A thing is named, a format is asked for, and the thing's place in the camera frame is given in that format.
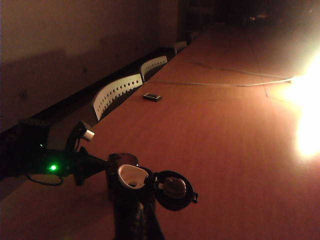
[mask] long table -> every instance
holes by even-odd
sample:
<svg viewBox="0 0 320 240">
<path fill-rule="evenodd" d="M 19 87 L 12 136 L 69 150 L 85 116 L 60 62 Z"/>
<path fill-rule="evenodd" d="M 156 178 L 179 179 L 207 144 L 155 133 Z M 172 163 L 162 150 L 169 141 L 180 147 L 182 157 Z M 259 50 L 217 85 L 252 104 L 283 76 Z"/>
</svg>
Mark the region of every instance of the long table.
<svg viewBox="0 0 320 240">
<path fill-rule="evenodd" d="M 303 107 L 285 95 L 291 85 L 215 85 L 275 80 L 230 70 L 303 74 L 294 59 L 304 43 L 285 39 L 224 28 L 203 33 L 82 143 L 99 158 L 132 153 L 140 166 L 192 183 L 198 204 L 178 212 L 156 206 L 166 239 L 320 238 L 320 154 L 304 152 L 312 139 L 302 134 L 309 131 Z M 81 187 L 72 177 L 60 187 L 24 183 L 2 202 L 3 239 L 113 239 L 106 187 L 104 173 Z"/>
</svg>

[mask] white chair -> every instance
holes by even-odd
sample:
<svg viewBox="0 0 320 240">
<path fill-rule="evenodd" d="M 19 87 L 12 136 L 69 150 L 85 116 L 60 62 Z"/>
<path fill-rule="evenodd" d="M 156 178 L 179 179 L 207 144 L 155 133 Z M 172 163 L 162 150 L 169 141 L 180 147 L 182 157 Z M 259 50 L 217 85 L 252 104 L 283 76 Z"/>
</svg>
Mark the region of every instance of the white chair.
<svg viewBox="0 0 320 240">
<path fill-rule="evenodd" d="M 141 65 L 140 67 L 140 73 L 143 79 L 143 82 L 145 82 L 145 76 L 146 73 L 149 72 L 150 70 L 159 67 L 161 65 L 164 65 L 168 62 L 167 56 L 160 56 L 154 59 L 151 59 L 149 61 L 146 61 L 144 64 Z"/>
<path fill-rule="evenodd" d="M 177 55 L 186 47 L 187 47 L 187 41 L 176 42 L 175 44 L 173 44 L 174 55 Z"/>
<path fill-rule="evenodd" d="M 115 80 L 102 88 L 93 98 L 92 105 L 98 121 L 110 104 L 121 95 L 143 84 L 141 75 L 135 74 Z"/>
</svg>

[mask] cable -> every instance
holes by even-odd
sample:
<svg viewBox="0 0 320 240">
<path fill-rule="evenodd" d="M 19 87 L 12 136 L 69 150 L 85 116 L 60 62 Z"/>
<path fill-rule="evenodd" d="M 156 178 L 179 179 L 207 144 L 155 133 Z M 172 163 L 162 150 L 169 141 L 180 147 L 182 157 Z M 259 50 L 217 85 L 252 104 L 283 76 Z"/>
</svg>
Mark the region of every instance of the cable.
<svg viewBox="0 0 320 240">
<path fill-rule="evenodd" d="M 25 175 L 30 181 L 37 183 L 37 184 L 41 184 L 41 185 L 45 185 L 45 186 L 60 186 L 64 183 L 64 180 L 62 177 L 57 176 L 60 179 L 60 182 L 57 183 L 51 183 L 51 182 L 43 182 L 43 181 L 37 181 L 34 180 L 33 178 L 31 178 L 28 174 Z"/>
<path fill-rule="evenodd" d="M 164 83 L 164 84 L 178 84 L 178 85 L 201 85 L 201 86 L 227 86 L 227 87 L 253 87 L 266 84 L 278 84 L 291 82 L 292 78 L 277 80 L 277 81 L 266 81 L 252 84 L 222 84 L 222 83 L 198 83 L 198 82 L 174 82 L 174 81 L 152 81 L 151 83 Z"/>
<path fill-rule="evenodd" d="M 237 69 L 231 69 L 231 68 L 214 67 L 214 66 L 206 65 L 206 64 L 198 62 L 198 61 L 188 61 L 188 63 L 200 65 L 200 66 L 208 68 L 208 69 L 215 69 L 215 70 L 221 70 L 221 71 L 231 71 L 231 72 L 237 72 L 237 73 L 242 73 L 242 74 L 262 76 L 262 77 L 270 77 L 270 78 L 277 78 L 277 79 L 288 79 L 289 78 L 289 77 L 286 77 L 286 76 L 271 75 L 271 74 L 264 74 L 264 73 L 256 73 L 256 72 L 243 71 L 243 70 L 237 70 Z"/>
</svg>

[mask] wall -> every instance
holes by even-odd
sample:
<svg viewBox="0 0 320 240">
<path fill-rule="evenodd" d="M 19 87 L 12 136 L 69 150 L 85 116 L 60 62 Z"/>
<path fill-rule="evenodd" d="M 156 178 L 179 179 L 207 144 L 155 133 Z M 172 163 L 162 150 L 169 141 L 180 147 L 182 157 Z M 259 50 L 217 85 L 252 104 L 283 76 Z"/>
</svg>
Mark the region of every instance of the wall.
<svg viewBox="0 0 320 240">
<path fill-rule="evenodd" d="M 174 39 L 176 20 L 162 18 L 175 19 L 178 10 L 166 4 L 175 7 L 168 0 L 2 0 L 1 131 Z"/>
<path fill-rule="evenodd" d="M 172 46 L 177 41 L 179 0 L 160 1 L 161 46 Z"/>
</svg>

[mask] row of seats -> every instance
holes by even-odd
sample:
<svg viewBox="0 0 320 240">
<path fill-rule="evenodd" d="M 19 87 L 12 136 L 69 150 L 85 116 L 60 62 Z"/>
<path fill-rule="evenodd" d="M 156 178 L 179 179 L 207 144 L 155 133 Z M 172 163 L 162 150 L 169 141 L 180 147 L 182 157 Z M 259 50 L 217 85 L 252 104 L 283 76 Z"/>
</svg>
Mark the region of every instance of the row of seats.
<svg viewBox="0 0 320 240">
<path fill-rule="evenodd" d="M 176 42 L 172 48 L 174 55 L 176 56 L 185 47 L 187 47 L 186 41 Z M 139 73 L 126 76 L 115 80 L 105 87 L 103 87 L 93 98 L 92 105 L 94 112 L 96 114 L 97 120 L 100 121 L 104 117 L 104 113 L 108 108 L 113 105 L 115 108 L 115 100 L 119 97 L 128 95 L 133 89 L 141 86 L 145 81 L 147 81 L 146 74 L 168 62 L 167 56 L 160 56 L 151 59 L 141 65 Z"/>
</svg>

